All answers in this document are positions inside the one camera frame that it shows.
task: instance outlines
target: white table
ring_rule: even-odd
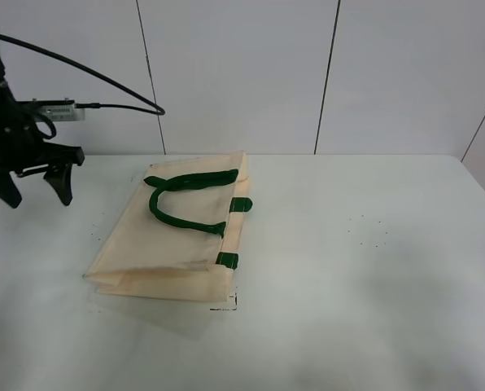
[[[485,391],[485,193],[447,156],[250,156],[238,308],[94,293],[150,163],[0,201],[0,391]]]

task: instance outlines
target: folded canvas bag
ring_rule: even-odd
[[[152,165],[85,278],[101,293],[226,301],[248,189],[243,152]]]

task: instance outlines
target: beige tote bag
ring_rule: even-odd
[[[101,293],[226,301],[248,189],[243,152],[152,165],[85,279]]]

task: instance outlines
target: green strap tab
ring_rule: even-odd
[[[229,171],[218,171],[214,173],[179,175],[167,180],[158,177],[147,177],[144,179],[145,183],[149,186],[157,187],[149,200],[149,209],[155,218],[170,226],[207,232],[223,238],[225,236],[226,222],[202,224],[200,222],[189,222],[188,220],[170,216],[158,209],[158,198],[164,191],[200,190],[207,187],[229,185],[235,182],[237,176],[238,170],[231,169]]]
[[[229,269],[237,269],[237,264],[239,262],[239,255],[235,253],[219,253],[217,256],[217,265],[224,265]]]
[[[253,206],[253,202],[247,197],[234,197],[229,206],[230,212],[248,212]]]

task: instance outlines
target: green bag handle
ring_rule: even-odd
[[[155,218],[176,228],[188,228],[202,231],[208,234],[225,236],[226,222],[217,224],[202,224],[190,222],[181,218],[173,217],[158,209],[158,199],[164,191],[201,190],[207,187],[225,186],[234,183],[238,176],[237,169],[229,171],[217,171],[213,173],[185,174],[170,179],[147,177],[144,182],[152,187],[157,187],[151,195],[148,206]]]

